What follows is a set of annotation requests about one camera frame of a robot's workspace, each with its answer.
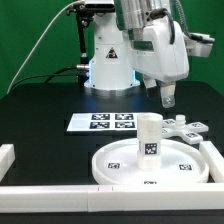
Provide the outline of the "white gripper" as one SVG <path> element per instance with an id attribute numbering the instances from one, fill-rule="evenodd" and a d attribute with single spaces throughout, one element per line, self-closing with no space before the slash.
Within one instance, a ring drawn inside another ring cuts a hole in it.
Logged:
<path id="1" fill-rule="evenodd" d="M 175 105 L 176 83 L 172 81 L 186 78 L 189 72 L 184 38 L 177 22 L 174 23 L 174 31 L 175 40 L 171 44 L 169 20 L 164 17 L 144 27 L 140 32 L 140 40 L 134 36 L 133 30 L 123 32 L 131 67 L 146 75 L 143 77 L 143 82 L 147 96 L 153 98 L 157 95 L 157 84 L 154 79 L 171 82 L 160 85 L 161 102 L 164 108 Z"/>

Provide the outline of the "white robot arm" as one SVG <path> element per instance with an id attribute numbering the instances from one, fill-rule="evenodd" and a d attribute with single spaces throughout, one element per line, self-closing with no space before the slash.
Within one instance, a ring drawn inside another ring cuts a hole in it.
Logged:
<path id="1" fill-rule="evenodd" d="M 93 14 L 94 56 L 85 88 L 119 96 L 140 85 L 160 91 L 165 108 L 175 105 L 176 82 L 189 72 L 184 35 L 172 18 L 171 0 L 84 0 Z"/>

